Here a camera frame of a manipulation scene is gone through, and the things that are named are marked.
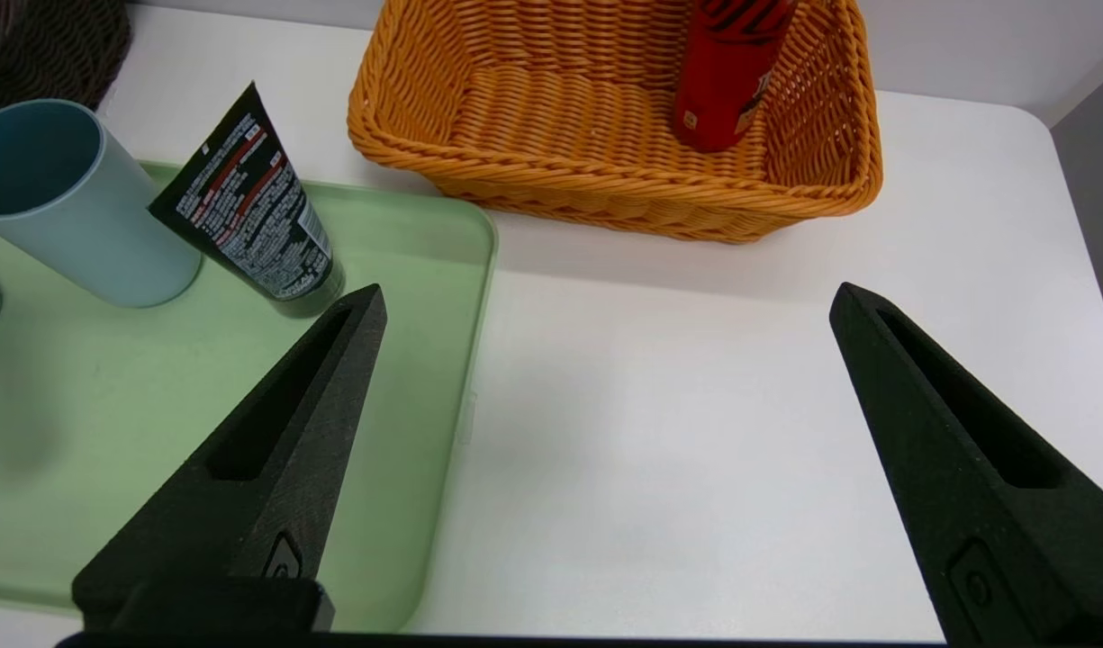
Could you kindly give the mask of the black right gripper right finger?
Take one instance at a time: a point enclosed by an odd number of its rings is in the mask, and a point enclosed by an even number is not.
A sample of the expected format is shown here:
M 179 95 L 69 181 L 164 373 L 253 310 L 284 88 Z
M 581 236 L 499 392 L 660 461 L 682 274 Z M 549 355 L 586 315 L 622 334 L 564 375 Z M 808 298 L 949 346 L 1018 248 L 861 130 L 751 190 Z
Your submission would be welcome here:
M 944 637 L 1103 645 L 1103 490 L 896 304 L 828 321 Z

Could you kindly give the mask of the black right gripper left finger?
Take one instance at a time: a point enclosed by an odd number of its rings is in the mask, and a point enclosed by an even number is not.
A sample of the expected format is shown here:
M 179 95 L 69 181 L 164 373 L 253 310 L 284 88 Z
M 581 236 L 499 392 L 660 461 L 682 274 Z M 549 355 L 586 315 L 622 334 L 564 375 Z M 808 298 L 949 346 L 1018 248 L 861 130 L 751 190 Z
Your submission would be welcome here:
M 318 583 L 387 311 L 341 296 L 72 583 L 86 631 L 326 631 Z

